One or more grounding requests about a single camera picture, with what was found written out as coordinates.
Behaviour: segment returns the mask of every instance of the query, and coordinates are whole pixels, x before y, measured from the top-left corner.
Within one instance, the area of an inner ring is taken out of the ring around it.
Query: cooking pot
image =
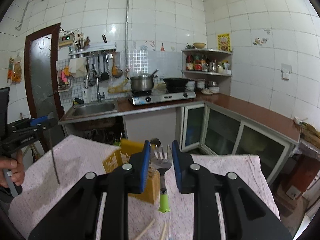
[[[131,90],[136,92],[152,90],[154,86],[153,79],[155,77],[155,73],[157,72],[158,69],[156,69],[152,74],[141,73],[139,76],[132,77]]]

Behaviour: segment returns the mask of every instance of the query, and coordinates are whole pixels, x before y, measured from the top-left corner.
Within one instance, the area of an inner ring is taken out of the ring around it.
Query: pink tablecloth
[[[23,193],[10,205],[9,218],[12,223],[25,238],[28,238],[38,222],[87,172],[94,171],[98,175],[104,173],[102,161],[116,149],[118,149],[116,146],[92,142],[76,136],[64,139],[53,149],[60,185],[55,178],[52,155],[49,151],[26,171]],[[236,172],[279,218],[277,206],[261,173],[258,156],[193,155],[193,159],[195,163],[217,174]],[[171,208],[169,214],[173,239],[191,240],[193,238],[193,194],[181,195],[178,192],[173,167],[166,173],[166,184]],[[151,205],[129,198],[130,239],[134,239],[153,218],[156,222],[141,239],[159,239],[164,215],[157,209],[158,204]],[[100,230],[101,219],[98,223],[96,239],[100,239]]]

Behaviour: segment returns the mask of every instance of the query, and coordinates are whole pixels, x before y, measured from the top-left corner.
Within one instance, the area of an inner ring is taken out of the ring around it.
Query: wooden door frame
[[[27,94],[27,101],[30,110],[31,117],[38,118],[36,112],[36,106],[32,94],[31,87],[31,71],[30,71],[30,52],[31,44],[33,41],[51,34],[51,52],[50,52],[50,67],[51,67],[51,82],[52,82],[52,91],[58,91],[58,81],[57,81],[57,68],[56,61],[58,60],[58,47],[59,47],[59,33],[60,33],[60,23],[46,27],[42,30],[39,30],[35,33],[32,33],[26,37],[25,47],[24,47],[24,79],[25,79],[25,88]],[[58,113],[59,119],[64,115],[63,108],[60,102],[59,93],[54,93],[53,95],[54,103]],[[47,142],[44,138],[43,133],[40,136],[40,143],[44,149],[44,152],[49,150]]]

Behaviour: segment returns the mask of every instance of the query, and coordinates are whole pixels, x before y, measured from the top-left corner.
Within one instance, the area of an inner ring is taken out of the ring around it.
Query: gas stove
[[[194,91],[183,91],[177,93],[168,93],[159,90],[152,90],[150,92],[145,93],[136,93],[131,91],[128,92],[128,99],[135,106],[173,100],[190,99],[195,97],[196,93]]]

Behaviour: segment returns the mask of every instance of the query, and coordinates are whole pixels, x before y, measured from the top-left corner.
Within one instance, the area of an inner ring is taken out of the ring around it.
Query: stainless steel sink
[[[118,104],[116,100],[104,100],[102,103],[73,106],[67,112],[66,119],[109,114],[117,111]]]

